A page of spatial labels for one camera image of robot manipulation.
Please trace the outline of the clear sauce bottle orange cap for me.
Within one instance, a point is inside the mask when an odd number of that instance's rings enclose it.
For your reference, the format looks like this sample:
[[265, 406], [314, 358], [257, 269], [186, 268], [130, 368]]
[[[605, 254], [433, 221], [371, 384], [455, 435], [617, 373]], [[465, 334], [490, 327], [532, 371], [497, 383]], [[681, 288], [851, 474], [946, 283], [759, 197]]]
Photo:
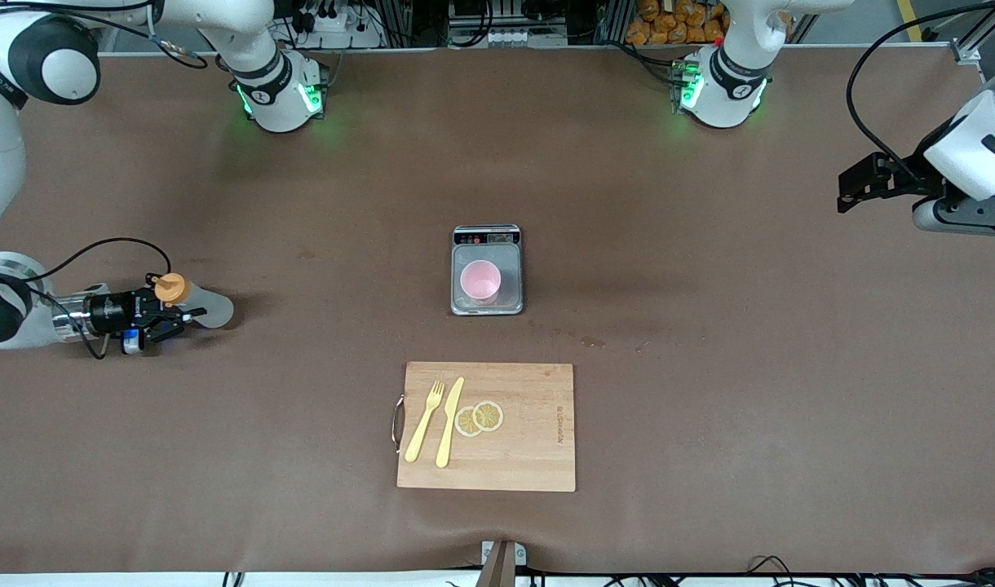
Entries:
[[234, 313], [234, 305], [230, 298], [222, 296], [192, 282], [188, 278], [168, 272], [161, 278], [165, 289], [166, 308], [174, 311], [205, 311], [206, 314], [196, 317], [192, 322], [207, 329], [219, 329], [228, 323]]

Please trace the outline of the pink plastic cup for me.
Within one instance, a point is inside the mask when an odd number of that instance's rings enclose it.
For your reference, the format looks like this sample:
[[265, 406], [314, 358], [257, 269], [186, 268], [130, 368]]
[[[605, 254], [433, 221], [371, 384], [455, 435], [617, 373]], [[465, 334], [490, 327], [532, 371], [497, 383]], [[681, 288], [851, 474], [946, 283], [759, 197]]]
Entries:
[[497, 300], [502, 287], [502, 273], [495, 263], [483, 259], [474, 260], [465, 265], [458, 282], [471, 303], [488, 305]]

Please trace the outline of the pile of orange objects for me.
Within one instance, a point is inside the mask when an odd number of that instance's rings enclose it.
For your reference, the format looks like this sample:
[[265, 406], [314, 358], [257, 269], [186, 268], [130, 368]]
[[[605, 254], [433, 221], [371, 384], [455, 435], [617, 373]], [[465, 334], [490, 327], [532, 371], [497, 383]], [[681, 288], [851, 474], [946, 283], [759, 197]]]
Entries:
[[717, 44], [730, 26], [719, 0], [635, 0], [624, 34], [631, 46]]

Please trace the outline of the yellow plastic fork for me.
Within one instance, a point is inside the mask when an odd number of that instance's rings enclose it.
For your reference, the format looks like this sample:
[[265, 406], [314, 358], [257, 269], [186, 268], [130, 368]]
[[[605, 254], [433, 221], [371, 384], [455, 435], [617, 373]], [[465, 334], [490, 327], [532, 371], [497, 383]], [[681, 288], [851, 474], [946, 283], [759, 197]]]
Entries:
[[407, 449], [405, 449], [404, 460], [407, 463], [414, 463], [419, 457], [420, 452], [422, 452], [422, 444], [427, 434], [427, 428], [429, 428], [431, 416], [433, 416], [433, 413], [441, 404], [444, 390], [444, 382], [434, 382], [429, 394], [427, 394], [426, 400], [424, 400], [422, 416], [419, 419], [419, 423], [417, 423]]

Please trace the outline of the yellow plastic knife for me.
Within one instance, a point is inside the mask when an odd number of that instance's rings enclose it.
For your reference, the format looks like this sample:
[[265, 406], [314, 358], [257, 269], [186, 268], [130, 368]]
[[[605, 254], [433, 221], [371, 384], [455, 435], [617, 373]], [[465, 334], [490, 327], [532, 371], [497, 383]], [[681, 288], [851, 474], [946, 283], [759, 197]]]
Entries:
[[438, 468], [446, 468], [449, 465], [453, 432], [455, 431], [457, 413], [459, 412], [459, 401], [464, 383], [464, 377], [458, 377], [456, 379], [456, 382], [453, 384], [452, 389], [450, 389], [448, 396], [446, 396], [445, 404], [443, 405], [445, 423], [435, 459], [435, 464]]

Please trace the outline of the white power strip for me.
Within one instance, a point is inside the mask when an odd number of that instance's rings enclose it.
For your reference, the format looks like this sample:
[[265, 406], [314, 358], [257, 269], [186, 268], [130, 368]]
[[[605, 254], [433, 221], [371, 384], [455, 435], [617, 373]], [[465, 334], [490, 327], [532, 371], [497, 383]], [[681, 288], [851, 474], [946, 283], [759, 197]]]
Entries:
[[305, 50], [367, 50], [390, 46], [381, 15], [364, 0], [279, 0], [291, 14], [278, 19], [288, 46]]

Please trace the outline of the silver digital kitchen scale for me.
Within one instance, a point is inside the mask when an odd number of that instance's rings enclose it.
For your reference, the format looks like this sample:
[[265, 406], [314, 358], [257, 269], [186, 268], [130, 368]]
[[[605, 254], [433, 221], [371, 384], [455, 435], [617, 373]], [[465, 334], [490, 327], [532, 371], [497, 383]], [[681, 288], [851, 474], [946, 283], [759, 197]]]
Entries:
[[[476, 305], [459, 285], [460, 272], [474, 260], [497, 264], [502, 287], [497, 300]], [[456, 316], [515, 316], [524, 309], [524, 252], [517, 224], [463, 224], [450, 234], [449, 308]]]

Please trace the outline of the white socket strip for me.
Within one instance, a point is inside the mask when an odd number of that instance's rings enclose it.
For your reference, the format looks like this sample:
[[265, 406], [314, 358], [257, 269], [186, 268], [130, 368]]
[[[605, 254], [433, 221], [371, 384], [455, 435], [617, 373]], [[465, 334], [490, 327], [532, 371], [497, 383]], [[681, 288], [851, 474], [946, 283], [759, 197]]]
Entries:
[[568, 45], [568, 36], [562, 27], [501, 27], [490, 30], [487, 48], [551, 48]]

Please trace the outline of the wooden cutting board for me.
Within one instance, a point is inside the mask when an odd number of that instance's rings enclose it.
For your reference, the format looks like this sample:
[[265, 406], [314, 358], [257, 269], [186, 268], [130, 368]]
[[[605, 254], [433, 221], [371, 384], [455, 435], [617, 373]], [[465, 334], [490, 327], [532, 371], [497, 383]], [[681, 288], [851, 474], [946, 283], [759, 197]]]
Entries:
[[[436, 452], [445, 423], [443, 405], [458, 377], [465, 383], [459, 409], [491, 400], [504, 421], [493, 432], [467, 438], [453, 432], [449, 465], [438, 468]], [[434, 382], [444, 382], [431, 415], [422, 452], [404, 460]], [[405, 423], [400, 434], [396, 483], [404, 489], [513, 492], [572, 492], [576, 489], [575, 395], [571, 364], [426, 363], [405, 366]]]

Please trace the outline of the aluminium frame bracket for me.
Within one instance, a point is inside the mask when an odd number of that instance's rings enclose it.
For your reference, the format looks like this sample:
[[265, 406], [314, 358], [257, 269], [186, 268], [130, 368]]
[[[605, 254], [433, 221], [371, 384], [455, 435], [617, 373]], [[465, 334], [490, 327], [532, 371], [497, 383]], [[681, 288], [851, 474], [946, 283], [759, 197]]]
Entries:
[[995, 34], [995, 0], [981, 0], [959, 16], [979, 12], [981, 15], [967, 33], [951, 41], [953, 55], [958, 64], [977, 64], [981, 60], [980, 49]]

